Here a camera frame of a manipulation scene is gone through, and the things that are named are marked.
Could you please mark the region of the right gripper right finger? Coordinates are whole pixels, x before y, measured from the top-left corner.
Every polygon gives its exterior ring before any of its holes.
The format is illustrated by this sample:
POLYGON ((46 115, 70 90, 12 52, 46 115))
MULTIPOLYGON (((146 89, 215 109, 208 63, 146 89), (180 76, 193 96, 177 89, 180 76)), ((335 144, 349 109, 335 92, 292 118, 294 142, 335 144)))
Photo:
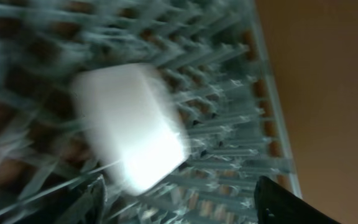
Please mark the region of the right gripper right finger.
POLYGON ((339 224, 264 175, 256 183, 254 202, 259 224, 339 224))

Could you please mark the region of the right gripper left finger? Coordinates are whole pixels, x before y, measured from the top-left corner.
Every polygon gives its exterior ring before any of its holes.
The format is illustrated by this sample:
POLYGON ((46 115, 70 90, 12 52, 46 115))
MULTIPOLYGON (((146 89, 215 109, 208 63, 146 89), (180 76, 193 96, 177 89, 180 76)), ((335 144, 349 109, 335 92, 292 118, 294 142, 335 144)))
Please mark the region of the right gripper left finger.
POLYGON ((107 200, 103 175, 89 178, 46 208, 23 218, 20 224, 100 224, 107 200))

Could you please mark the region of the pink bowl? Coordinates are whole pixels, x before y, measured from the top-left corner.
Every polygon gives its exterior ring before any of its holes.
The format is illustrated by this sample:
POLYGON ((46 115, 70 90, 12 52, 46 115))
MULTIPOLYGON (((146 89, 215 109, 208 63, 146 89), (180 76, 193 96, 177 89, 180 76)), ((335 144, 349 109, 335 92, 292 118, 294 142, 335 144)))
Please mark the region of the pink bowl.
POLYGON ((92 152, 125 193, 144 194, 189 158, 185 127, 153 65, 82 72, 70 90, 92 152))

